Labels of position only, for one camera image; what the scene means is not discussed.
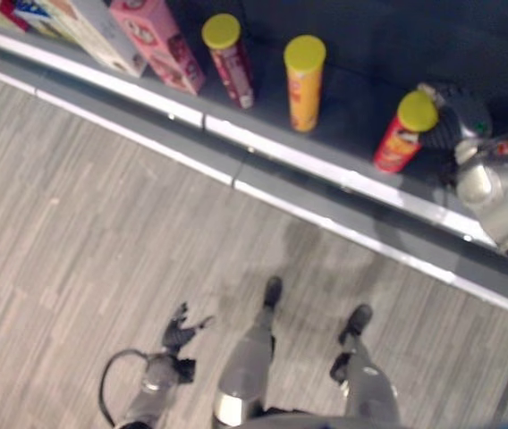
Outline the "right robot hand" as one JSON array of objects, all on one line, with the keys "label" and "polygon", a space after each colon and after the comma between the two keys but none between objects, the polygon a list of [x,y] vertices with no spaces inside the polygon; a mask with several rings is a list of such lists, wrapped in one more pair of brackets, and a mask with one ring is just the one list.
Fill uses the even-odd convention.
[{"label": "right robot hand", "polygon": [[455,150],[465,139],[492,135],[493,122],[485,102],[473,91],[450,82],[421,82],[417,89],[428,95],[438,113],[437,124],[419,134],[423,148]]}]

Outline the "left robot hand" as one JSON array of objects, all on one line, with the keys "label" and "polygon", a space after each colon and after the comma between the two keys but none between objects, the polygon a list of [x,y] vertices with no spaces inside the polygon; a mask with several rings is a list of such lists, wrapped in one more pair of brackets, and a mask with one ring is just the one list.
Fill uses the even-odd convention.
[{"label": "left robot hand", "polygon": [[194,325],[185,326],[188,317],[189,306],[187,302],[182,302],[170,318],[164,334],[161,339],[161,346],[169,354],[176,356],[180,353],[196,334],[209,327],[215,320],[213,315],[209,315]]}]

